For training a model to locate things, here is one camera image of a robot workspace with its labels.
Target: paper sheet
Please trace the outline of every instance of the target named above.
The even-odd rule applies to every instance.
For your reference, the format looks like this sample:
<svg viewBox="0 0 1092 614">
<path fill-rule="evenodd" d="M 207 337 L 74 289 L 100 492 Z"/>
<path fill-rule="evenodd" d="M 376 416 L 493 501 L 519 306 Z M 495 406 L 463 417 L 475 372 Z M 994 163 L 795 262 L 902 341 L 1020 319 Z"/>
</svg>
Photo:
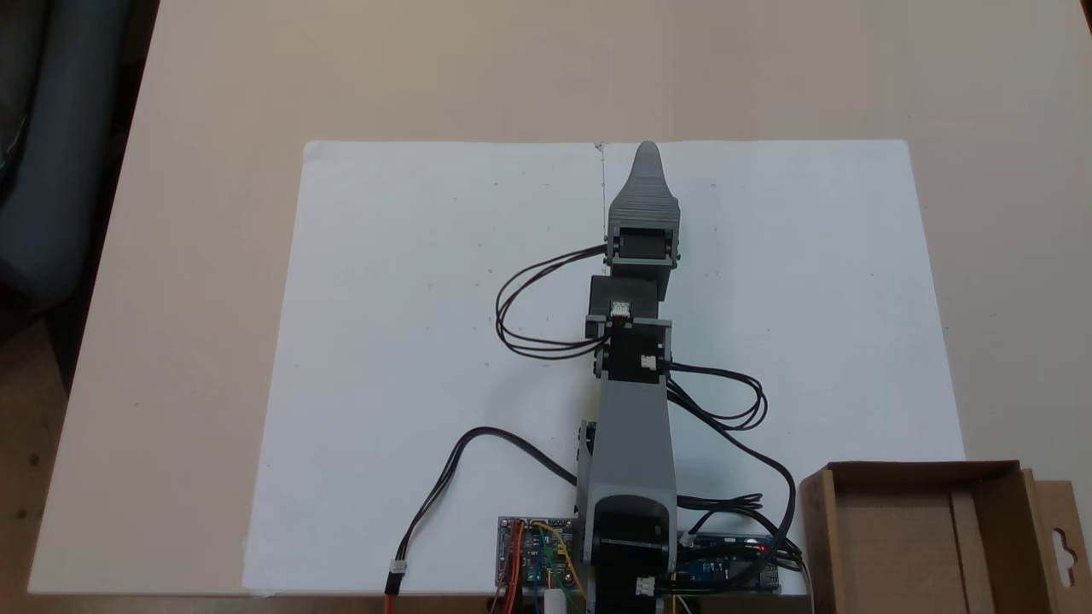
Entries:
<svg viewBox="0 0 1092 614">
<path fill-rule="evenodd" d="M 244 585 L 379 592 L 455 439 L 508 428 L 574 470 L 597 411 L 589 359 L 542 363 L 492 331 L 503 281 L 602 241 L 636 144 L 311 143 Z M 802 480 L 832 460 L 963 458 L 928 255 L 900 141 L 661 145 L 682 211 L 662 316 L 676 359 L 762 380 L 745 434 Z M 510 323 L 579 339 L 581 262 L 536 285 Z M 680 375 L 707 409 L 746 390 Z M 781 477 L 672 411 L 679 492 L 765 493 Z M 414 536 L 404 592 L 491 593 L 498 516 L 569 516 L 574 491 L 503 441 L 475 440 Z M 686 524 L 692 516 L 680 513 Z M 707 530 L 749 530 L 729 518 Z M 803 545 L 803 521 L 791 536 Z M 783 572 L 785 592 L 803 583 Z"/>
</svg>

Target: red wire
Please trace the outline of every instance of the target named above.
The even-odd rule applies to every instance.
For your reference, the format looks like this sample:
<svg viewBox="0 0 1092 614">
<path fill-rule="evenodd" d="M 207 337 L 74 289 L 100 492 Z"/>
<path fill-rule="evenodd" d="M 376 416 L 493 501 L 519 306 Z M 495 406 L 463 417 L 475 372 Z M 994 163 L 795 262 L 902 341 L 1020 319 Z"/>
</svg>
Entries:
<svg viewBox="0 0 1092 614">
<path fill-rule="evenodd" d="M 515 546 L 512 551 L 512 576 L 511 582 L 509 583 L 508 594 L 505 595 L 505 612 L 503 614 L 512 614 L 512 609 L 515 607 L 515 591 L 520 590 L 519 579 L 520 579 L 520 568 L 523 560 L 523 522 L 520 522 L 519 528 L 512 532 L 512 539 L 515 540 Z"/>
</svg>

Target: beige table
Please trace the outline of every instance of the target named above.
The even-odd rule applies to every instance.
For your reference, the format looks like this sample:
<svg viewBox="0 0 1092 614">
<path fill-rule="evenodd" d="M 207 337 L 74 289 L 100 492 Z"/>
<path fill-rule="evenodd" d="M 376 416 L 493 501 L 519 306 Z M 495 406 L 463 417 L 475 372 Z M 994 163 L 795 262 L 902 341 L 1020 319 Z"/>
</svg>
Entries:
<svg viewBox="0 0 1092 614">
<path fill-rule="evenodd" d="M 31 578 L 233 593 L 304 143 L 906 139 L 970 458 L 1092 524 L 1078 0 L 165 0 Z"/>
</svg>

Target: cardboard box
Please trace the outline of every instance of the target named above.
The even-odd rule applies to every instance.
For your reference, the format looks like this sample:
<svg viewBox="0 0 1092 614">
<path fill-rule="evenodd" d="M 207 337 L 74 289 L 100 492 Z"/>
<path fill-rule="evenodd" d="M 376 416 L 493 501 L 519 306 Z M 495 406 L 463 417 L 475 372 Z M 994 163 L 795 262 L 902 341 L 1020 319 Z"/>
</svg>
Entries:
<svg viewBox="0 0 1092 614">
<path fill-rule="evenodd" d="M 1092 612 L 1072 486 L 1018 461 L 835 462 L 800 499 L 817 613 Z M 1076 558 L 1068 587 L 1055 530 Z"/>
</svg>

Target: microcontroller board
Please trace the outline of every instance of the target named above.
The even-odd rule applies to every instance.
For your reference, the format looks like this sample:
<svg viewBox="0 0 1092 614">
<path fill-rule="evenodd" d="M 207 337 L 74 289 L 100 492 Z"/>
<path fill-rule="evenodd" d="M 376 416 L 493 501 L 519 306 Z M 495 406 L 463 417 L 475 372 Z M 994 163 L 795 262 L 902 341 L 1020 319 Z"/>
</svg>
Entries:
<svg viewBox="0 0 1092 614">
<path fill-rule="evenodd" d="M 510 553 L 512 552 L 512 534 L 522 523 L 522 540 L 520 545 L 520 579 L 525 590 L 530 590 L 537 581 L 538 586 L 562 586 L 565 588 L 574 587 L 572 571 L 566 563 L 561 548 L 558 547 L 557 538 L 547 530 L 539 530 L 534 523 L 541 522 L 555 529 L 565 540 L 563 546 L 568 548 L 575 565 L 580 565 L 579 550 L 577 546 L 581 527 L 573 518 L 518 518 L 501 517 L 497 522 L 497 586 L 508 583 L 508 574 L 512 568 Z M 769 535 L 751 535 L 741 533 L 698 533 L 692 538 L 692 548 L 712 548 L 725 544 L 736 543 L 740 548 L 761 550 L 769 547 L 771 538 Z M 688 560 L 680 563 L 677 567 L 677 578 L 689 579 L 695 582 L 715 582 L 731 578 L 744 570 L 753 557 L 745 554 L 725 554 L 709 558 Z M 781 582 L 778 576 L 778 567 L 769 565 L 753 580 L 739 587 L 738 590 L 751 592 L 780 593 Z"/>
<path fill-rule="evenodd" d="M 541 522 L 550 527 L 565 540 L 558 544 L 557 535 L 547 529 L 535 527 Z M 531 589 L 537 581 L 539 587 L 575 587 L 577 581 L 569 569 L 561 547 L 568 548 L 572 562 L 579 565 L 579 556 L 573 550 L 577 543 L 578 524 L 572 518 L 515 518 L 501 517 L 497 521 L 497 569 L 496 583 L 508 583 L 511 572 L 512 535 L 522 524 L 523 539 L 520 546 L 520 578 L 524 589 Z"/>
</svg>

